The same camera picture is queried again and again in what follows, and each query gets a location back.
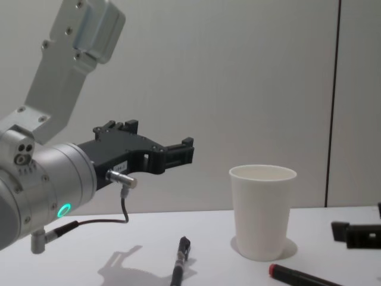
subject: black cable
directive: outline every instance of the black cable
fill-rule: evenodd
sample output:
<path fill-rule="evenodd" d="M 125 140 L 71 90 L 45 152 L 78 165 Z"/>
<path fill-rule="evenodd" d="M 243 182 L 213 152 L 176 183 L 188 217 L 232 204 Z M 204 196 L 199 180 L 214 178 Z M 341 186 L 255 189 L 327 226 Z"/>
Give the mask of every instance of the black cable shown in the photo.
<path fill-rule="evenodd" d="M 97 223 L 97 222 L 115 222 L 115 223 L 127 223 L 129 222 L 129 215 L 126 210 L 126 204 L 124 203 L 124 198 L 120 200 L 121 209 L 124 214 L 125 220 L 120 219 L 92 219 L 92 220 L 85 220 L 83 222 L 80 222 L 79 225 L 87 225 L 88 223 Z"/>
<path fill-rule="evenodd" d="M 60 226 L 59 228 L 54 229 L 53 231 L 57 234 L 57 237 L 61 237 L 62 235 L 68 233 L 69 231 L 72 231 L 73 229 L 77 228 L 80 225 L 87 225 L 89 223 L 97 223 L 97 222 L 114 222 L 114 223 L 127 223 L 129 222 L 129 215 L 126 210 L 126 204 L 125 199 L 122 198 L 120 200 L 121 209 L 124 214 L 125 220 L 120 219 L 92 219 L 92 220 L 85 220 L 83 222 L 73 221 L 66 225 Z"/>

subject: screw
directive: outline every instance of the screw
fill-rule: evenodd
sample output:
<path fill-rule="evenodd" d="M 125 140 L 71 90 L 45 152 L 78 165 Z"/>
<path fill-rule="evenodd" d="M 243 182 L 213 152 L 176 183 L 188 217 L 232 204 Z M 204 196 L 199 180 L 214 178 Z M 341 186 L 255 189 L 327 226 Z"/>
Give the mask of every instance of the screw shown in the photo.
<path fill-rule="evenodd" d="M 41 177 L 41 180 L 42 180 L 43 182 L 49 182 L 49 176 L 47 176 L 47 175 L 43 175 L 43 176 Z"/>
<path fill-rule="evenodd" d="M 46 116 L 41 116 L 40 118 L 38 118 L 38 122 L 44 122 L 46 120 L 47 120 Z"/>
<path fill-rule="evenodd" d="M 42 49 L 47 49 L 49 47 L 49 42 L 47 40 L 42 42 Z"/>
<path fill-rule="evenodd" d="M 16 158 L 15 158 L 14 160 L 15 160 L 15 163 L 16 163 L 17 165 L 22 165 L 22 164 L 24 164 L 25 161 L 26 161 L 24 155 L 17 155 Z"/>
<path fill-rule="evenodd" d="M 71 27 L 66 28 L 66 35 L 70 35 L 73 32 L 73 29 Z"/>

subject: table surface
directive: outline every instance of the table surface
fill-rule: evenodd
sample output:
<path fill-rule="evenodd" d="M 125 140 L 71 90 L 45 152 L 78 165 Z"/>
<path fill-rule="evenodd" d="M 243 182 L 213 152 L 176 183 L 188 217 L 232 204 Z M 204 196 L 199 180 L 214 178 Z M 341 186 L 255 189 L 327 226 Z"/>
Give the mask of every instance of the table surface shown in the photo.
<path fill-rule="evenodd" d="M 65 217 L 47 230 L 96 217 L 122 215 Z M 381 286 L 381 251 L 334 242 L 333 220 L 381 223 L 377 207 L 292 209 L 288 246 L 275 263 L 346 286 Z M 168 286 L 184 235 L 192 249 L 183 286 L 284 285 L 268 276 L 271 262 L 238 254 L 232 211 L 131 214 L 128 225 L 83 225 L 41 255 L 30 253 L 27 237 L 0 252 L 0 285 Z"/>

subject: black object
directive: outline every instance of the black object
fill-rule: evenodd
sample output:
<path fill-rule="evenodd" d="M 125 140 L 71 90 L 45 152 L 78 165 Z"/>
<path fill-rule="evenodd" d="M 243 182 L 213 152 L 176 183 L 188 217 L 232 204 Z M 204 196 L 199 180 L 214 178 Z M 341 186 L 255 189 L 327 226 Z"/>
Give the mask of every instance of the black object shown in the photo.
<path fill-rule="evenodd" d="M 292 270 L 278 264 L 271 264 L 269 268 L 270 276 L 276 280 L 295 286 L 341 286 L 321 278 Z"/>
<path fill-rule="evenodd" d="M 177 251 L 177 259 L 174 264 L 172 281 L 170 286 L 181 286 L 183 281 L 184 264 L 188 260 L 189 252 L 191 250 L 191 242 L 182 237 L 179 243 L 179 249 Z"/>
<path fill-rule="evenodd" d="M 97 189 L 109 184 L 105 176 L 108 170 L 128 175 L 146 172 L 159 175 L 166 169 L 190 164 L 193 159 L 193 139 L 186 138 L 181 144 L 162 146 L 144 136 L 138 135 L 138 121 L 126 123 L 110 121 L 103 127 L 93 129 L 95 140 L 79 145 L 93 162 Z"/>
<path fill-rule="evenodd" d="M 381 249 L 381 225 L 332 222 L 331 226 L 334 240 L 346 243 L 348 248 Z"/>

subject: marker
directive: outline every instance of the marker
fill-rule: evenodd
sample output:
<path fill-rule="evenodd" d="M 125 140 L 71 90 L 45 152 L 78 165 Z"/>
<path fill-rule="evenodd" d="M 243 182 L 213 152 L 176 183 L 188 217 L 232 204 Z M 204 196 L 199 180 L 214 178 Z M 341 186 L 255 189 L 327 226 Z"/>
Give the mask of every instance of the marker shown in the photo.
<path fill-rule="evenodd" d="M 271 264 L 268 269 L 274 279 L 294 286 L 342 286 L 315 276 L 292 270 L 278 264 Z"/>
<path fill-rule="evenodd" d="M 184 264 L 188 260 L 189 251 L 191 250 L 191 242 L 182 237 L 177 251 L 177 260 L 174 264 L 171 286 L 181 286 L 183 281 Z"/>

